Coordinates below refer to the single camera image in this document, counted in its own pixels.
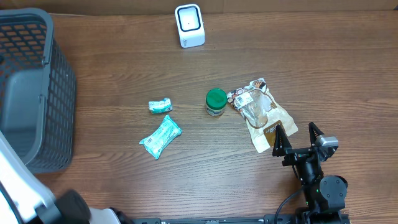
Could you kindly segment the small teal wipes pack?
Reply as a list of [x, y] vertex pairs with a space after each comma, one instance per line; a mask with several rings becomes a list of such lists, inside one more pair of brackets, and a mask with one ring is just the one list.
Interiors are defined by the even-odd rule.
[[150, 101], [149, 110], [152, 114], [161, 114], [173, 110], [172, 102], [170, 98], [164, 98], [160, 101]]

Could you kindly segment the teal tissue pack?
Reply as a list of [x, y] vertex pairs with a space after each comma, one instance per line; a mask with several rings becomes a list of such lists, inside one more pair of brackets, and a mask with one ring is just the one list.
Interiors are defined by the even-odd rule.
[[166, 115], [158, 129], [142, 139], [139, 144], [157, 160], [162, 151], [181, 133], [182, 129], [169, 115]]

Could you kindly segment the beige brown snack bag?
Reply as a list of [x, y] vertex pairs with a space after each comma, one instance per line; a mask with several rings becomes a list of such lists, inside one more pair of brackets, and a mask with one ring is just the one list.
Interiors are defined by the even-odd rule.
[[293, 117], [275, 101], [263, 78], [229, 92], [227, 101], [244, 118], [258, 153], [274, 146], [276, 126], [287, 136], [298, 131]]

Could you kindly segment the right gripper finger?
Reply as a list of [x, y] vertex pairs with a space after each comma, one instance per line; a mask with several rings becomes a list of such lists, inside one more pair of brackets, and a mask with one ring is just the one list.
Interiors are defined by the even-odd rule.
[[314, 122], [308, 124], [311, 145], [315, 144], [317, 137], [324, 135], [324, 133], [315, 125]]
[[292, 146], [281, 125], [275, 127], [275, 143], [272, 155], [275, 157], [286, 156], [292, 150]]

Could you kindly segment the green lid jar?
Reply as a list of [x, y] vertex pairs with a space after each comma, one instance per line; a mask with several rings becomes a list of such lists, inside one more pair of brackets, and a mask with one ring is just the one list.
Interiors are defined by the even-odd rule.
[[220, 116], [223, 114], [227, 104], [226, 93], [220, 88], [211, 89], [206, 94], [205, 105], [206, 112], [211, 116]]

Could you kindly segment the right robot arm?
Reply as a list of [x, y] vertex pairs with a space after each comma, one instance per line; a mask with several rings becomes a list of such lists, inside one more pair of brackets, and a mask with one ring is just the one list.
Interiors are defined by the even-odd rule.
[[292, 198], [303, 194], [306, 206], [289, 215], [286, 223], [349, 223], [349, 216], [341, 214], [345, 208], [348, 182], [339, 175], [325, 175], [321, 163], [327, 161], [338, 149], [336, 137], [325, 135], [311, 122], [308, 124], [310, 146], [294, 149], [281, 125], [275, 128], [274, 157], [283, 157], [283, 166], [291, 167], [301, 188], [288, 196], [273, 217], [275, 224], [283, 206]]

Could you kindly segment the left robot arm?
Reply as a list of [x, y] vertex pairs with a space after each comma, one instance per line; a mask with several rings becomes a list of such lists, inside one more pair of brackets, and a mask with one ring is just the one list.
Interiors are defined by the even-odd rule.
[[132, 221], [113, 208], [90, 208], [74, 190], [56, 198], [1, 135], [1, 224], [12, 223], [122, 224]]

